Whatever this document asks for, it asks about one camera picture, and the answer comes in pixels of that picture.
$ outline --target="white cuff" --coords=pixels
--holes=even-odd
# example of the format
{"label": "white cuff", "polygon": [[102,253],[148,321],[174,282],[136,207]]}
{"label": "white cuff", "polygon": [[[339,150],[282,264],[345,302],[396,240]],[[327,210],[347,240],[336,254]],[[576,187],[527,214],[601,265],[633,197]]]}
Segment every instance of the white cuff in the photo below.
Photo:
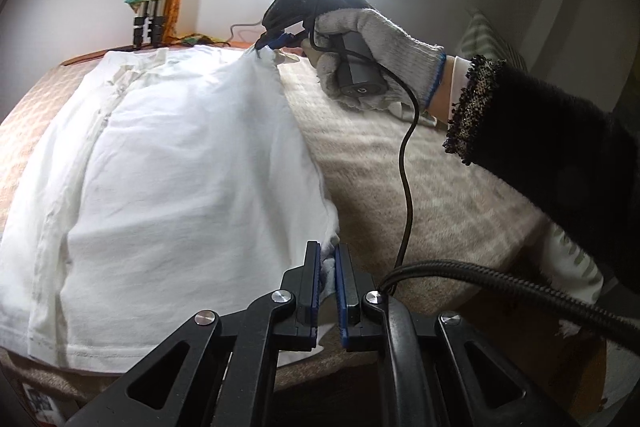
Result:
{"label": "white cuff", "polygon": [[462,88],[466,87],[469,79],[466,77],[467,71],[471,68],[471,62],[464,58],[456,57],[453,63],[453,74],[451,77],[451,97],[449,104],[449,120],[453,118],[453,104],[458,103]]}

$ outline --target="braided hose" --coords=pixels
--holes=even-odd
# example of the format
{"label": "braided hose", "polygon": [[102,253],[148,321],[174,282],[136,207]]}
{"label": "braided hose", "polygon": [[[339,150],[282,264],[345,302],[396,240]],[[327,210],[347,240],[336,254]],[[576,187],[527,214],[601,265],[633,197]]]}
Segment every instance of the braided hose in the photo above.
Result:
{"label": "braided hose", "polygon": [[389,272],[378,285],[378,289],[382,293],[388,293],[398,282],[417,277],[445,277],[518,297],[540,309],[584,326],[640,355],[640,330],[625,319],[548,286],[518,279],[486,266],[452,260],[406,264]]}

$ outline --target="glove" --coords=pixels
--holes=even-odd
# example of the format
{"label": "glove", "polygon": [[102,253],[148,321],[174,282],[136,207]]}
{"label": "glove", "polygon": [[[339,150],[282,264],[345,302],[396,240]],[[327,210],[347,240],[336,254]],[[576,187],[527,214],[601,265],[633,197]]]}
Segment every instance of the glove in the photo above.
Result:
{"label": "glove", "polygon": [[[441,46],[424,44],[409,36],[402,28],[393,24],[372,9],[347,8],[325,13],[316,19],[315,41],[319,46],[328,46],[323,35],[359,32],[373,57],[385,68],[393,71],[414,92],[420,111],[428,107],[431,97],[440,84],[446,54]],[[340,55],[315,51],[305,39],[302,48],[315,64],[322,90],[332,99],[359,109],[387,109],[394,102],[413,107],[407,93],[386,76],[388,91],[377,96],[352,98],[338,89],[335,71]]]}

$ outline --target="black cable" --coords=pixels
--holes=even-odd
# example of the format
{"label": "black cable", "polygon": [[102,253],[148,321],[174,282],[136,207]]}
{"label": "black cable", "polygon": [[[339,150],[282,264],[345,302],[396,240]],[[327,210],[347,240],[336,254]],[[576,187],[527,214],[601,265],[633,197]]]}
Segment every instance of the black cable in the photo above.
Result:
{"label": "black cable", "polygon": [[[311,47],[318,52],[322,53],[335,53],[340,55],[342,58],[347,58],[348,56],[359,58],[364,62],[368,62],[369,64],[375,65],[381,73],[386,73],[391,79],[398,84],[398,86],[402,87],[409,96],[411,103],[414,105],[414,119],[412,120],[411,126],[402,138],[402,143],[400,144],[400,150],[398,153],[398,169],[400,171],[400,179],[402,180],[402,188],[404,189],[404,199],[406,202],[406,221],[404,224],[404,233],[402,234],[402,241],[400,243],[400,248],[398,249],[398,255],[396,256],[396,263],[394,267],[401,266],[404,262],[404,255],[406,254],[406,248],[409,245],[409,238],[411,238],[411,228],[414,223],[414,202],[411,197],[411,187],[409,186],[409,181],[406,177],[406,171],[404,170],[404,151],[406,149],[406,145],[411,138],[411,135],[414,133],[415,128],[418,125],[418,119],[420,118],[420,105],[418,104],[418,99],[415,98],[414,92],[407,86],[393,71],[385,68],[382,64],[376,62],[375,60],[371,60],[369,57],[365,55],[360,55],[359,53],[352,52],[350,50],[336,50],[333,48],[324,48],[322,46],[316,45],[315,41],[315,31],[316,31],[316,17],[318,16],[318,5],[320,0],[316,0],[316,5],[314,7],[314,15],[311,21],[311,26],[309,28],[309,43]],[[393,295],[395,288],[390,291],[390,294]]]}
{"label": "black cable", "polygon": [[251,26],[262,26],[262,19],[254,23],[249,23],[249,24],[238,23],[238,24],[232,24],[231,26],[229,26],[230,37],[225,41],[227,44],[229,44],[229,42],[231,42],[231,40],[234,38],[234,28],[238,28],[239,26],[246,26],[247,28]]}
{"label": "black cable", "polygon": [[578,301],[561,291],[517,279],[486,266],[452,260],[411,263],[391,270],[382,279],[378,289],[382,293],[388,293],[400,281],[417,277],[446,277],[519,297],[540,309],[558,314],[572,323],[607,337],[640,355],[640,330],[621,317],[597,306]]}

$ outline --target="wrist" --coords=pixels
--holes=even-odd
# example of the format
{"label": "wrist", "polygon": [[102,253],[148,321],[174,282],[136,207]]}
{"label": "wrist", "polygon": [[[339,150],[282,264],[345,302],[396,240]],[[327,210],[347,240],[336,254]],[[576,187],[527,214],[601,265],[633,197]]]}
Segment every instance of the wrist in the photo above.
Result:
{"label": "wrist", "polygon": [[453,76],[453,64],[455,58],[447,55],[442,70],[442,79],[436,89],[431,102],[427,107],[429,114],[437,120],[446,122],[449,120],[449,107],[451,100],[451,78]]}

